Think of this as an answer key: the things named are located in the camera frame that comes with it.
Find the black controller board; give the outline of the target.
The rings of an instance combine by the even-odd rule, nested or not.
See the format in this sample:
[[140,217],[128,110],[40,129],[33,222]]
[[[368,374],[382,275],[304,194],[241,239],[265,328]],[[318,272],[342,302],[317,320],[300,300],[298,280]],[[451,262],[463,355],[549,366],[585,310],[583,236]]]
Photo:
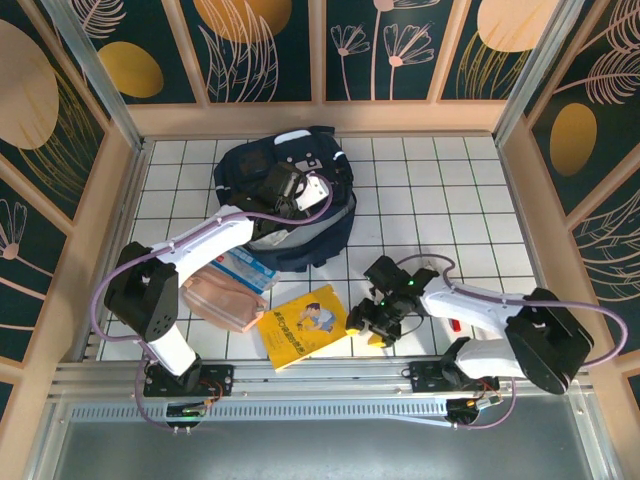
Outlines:
[[204,402],[199,403],[169,403],[166,407],[166,424],[175,431],[190,431],[198,426],[208,407]]
[[471,426],[480,413],[487,408],[500,405],[502,400],[497,396],[448,399],[446,401],[445,419],[455,427]]

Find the wall panel with yellow oval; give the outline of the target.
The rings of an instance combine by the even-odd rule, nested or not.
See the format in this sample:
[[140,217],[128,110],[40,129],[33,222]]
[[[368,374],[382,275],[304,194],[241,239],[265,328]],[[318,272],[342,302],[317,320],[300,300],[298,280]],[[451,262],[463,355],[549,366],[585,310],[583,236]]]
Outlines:
[[162,0],[69,0],[128,105],[196,101]]

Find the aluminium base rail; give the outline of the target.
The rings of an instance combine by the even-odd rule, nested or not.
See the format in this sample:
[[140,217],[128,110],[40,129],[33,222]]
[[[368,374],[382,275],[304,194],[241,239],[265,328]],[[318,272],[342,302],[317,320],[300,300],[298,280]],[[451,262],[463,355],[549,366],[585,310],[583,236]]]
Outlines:
[[[267,360],[231,360],[228,400],[395,399],[413,396],[408,378],[412,357],[306,359],[280,372]],[[48,403],[128,401],[133,398],[137,361],[61,363]]]

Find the side panel with leaf outline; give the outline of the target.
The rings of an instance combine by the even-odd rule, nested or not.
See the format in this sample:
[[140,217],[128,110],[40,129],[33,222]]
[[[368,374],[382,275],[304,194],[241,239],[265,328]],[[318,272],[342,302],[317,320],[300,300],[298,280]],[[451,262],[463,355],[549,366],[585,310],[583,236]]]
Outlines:
[[640,188],[621,188],[574,230],[599,304],[625,321],[623,354],[640,349]]

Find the aluminium corner post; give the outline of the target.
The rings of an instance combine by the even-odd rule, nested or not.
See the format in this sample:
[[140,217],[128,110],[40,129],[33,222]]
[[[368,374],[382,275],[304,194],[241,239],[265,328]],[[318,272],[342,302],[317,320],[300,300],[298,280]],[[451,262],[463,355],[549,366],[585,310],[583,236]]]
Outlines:
[[39,0],[51,21],[60,46],[77,68],[85,86],[139,152],[141,135],[126,103],[98,56],[96,40],[107,40],[127,16],[124,0]]
[[557,56],[567,35],[579,17],[584,0],[560,0],[538,44],[529,55],[505,109],[493,133],[494,144],[501,150],[524,112],[545,72]]

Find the pink pencil case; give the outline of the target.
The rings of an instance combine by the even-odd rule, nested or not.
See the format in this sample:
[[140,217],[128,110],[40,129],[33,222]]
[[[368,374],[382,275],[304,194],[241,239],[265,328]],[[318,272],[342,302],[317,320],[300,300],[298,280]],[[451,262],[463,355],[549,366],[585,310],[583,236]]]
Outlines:
[[267,302],[232,277],[205,266],[181,287],[189,309],[203,320],[227,331],[246,333],[264,315]]

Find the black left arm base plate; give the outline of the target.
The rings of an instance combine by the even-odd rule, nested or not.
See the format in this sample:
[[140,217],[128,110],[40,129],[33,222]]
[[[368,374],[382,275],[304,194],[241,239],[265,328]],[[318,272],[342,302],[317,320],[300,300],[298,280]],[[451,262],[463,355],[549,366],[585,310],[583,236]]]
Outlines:
[[160,365],[145,369],[145,398],[188,398],[230,396],[233,387],[232,365],[200,365],[176,377]]

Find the side panel with pale circle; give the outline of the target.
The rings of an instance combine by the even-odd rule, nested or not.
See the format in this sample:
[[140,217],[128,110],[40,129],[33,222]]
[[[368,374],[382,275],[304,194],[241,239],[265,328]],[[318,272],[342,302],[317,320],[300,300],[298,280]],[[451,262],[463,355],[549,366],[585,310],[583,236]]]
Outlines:
[[18,0],[0,0],[0,156],[73,219],[104,136]]

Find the wall panel with pink flowers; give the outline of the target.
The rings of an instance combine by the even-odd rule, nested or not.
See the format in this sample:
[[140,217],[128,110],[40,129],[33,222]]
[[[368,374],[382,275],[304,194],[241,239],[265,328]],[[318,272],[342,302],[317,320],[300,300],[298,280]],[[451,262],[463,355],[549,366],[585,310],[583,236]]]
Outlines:
[[327,0],[325,99],[425,99],[452,4]]

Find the navy blue backpack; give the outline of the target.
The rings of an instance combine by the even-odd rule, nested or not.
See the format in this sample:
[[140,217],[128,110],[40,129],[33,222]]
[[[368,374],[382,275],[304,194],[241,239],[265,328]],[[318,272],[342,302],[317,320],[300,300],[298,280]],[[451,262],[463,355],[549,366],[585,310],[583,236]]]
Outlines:
[[230,205],[232,194],[256,186],[278,164],[289,164],[304,177],[316,172],[326,182],[329,197],[301,212],[302,219],[318,215],[314,221],[285,224],[257,241],[250,239],[243,249],[272,270],[304,272],[309,266],[319,268],[346,247],[357,205],[353,171],[333,127],[291,130],[228,150],[214,168],[218,202]]

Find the wall panel with orange circle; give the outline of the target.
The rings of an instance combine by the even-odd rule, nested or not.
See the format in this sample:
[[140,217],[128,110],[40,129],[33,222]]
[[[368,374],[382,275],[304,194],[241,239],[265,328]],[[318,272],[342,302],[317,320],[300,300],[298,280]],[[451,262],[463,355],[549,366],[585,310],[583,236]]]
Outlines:
[[308,0],[180,0],[208,100],[312,100]]

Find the wall panel with pale circle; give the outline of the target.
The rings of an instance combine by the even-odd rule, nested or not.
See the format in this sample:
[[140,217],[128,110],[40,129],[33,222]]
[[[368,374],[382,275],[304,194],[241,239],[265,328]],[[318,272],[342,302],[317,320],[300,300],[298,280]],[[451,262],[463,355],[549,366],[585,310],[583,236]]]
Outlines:
[[440,98],[505,101],[558,0],[470,0]]

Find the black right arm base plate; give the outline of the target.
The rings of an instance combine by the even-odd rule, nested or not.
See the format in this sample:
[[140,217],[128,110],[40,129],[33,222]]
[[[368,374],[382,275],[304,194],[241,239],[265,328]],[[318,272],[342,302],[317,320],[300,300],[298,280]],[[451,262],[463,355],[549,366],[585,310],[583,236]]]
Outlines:
[[414,393],[482,392],[500,389],[497,377],[473,379],[455,364],[440,361],[415,361],[408,364]]

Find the side panel with single flower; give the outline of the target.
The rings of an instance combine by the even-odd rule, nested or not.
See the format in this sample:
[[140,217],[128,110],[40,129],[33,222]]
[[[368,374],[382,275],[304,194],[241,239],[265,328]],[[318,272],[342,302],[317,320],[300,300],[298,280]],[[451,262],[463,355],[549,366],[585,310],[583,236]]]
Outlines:
[[0,179],[0,360],[25,361],[66,235]]

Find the blue and white book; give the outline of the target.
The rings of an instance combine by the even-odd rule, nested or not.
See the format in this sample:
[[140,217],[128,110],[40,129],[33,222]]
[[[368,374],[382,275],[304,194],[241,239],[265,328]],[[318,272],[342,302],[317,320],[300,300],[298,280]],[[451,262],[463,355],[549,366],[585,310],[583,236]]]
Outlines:
[[266,267],[240,247],[217,256],[211,265],[258,294],[270,290],[279,281],[277,271]]

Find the yellow book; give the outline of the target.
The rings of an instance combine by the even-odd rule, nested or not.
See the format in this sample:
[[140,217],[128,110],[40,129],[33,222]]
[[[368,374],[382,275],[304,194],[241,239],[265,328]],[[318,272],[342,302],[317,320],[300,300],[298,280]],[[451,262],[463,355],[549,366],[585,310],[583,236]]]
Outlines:
[[265,313],[257,328],[273,370],[280,372],[348,338],[347,316],[329,284]]

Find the side panel with yellow oval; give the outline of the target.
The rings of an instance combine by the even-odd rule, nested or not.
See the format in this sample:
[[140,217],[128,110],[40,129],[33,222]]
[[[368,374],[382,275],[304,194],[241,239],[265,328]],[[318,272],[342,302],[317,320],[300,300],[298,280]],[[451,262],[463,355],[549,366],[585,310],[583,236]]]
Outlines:
[[566,214],[640,143],[640,0],[609,0],[532,133]]

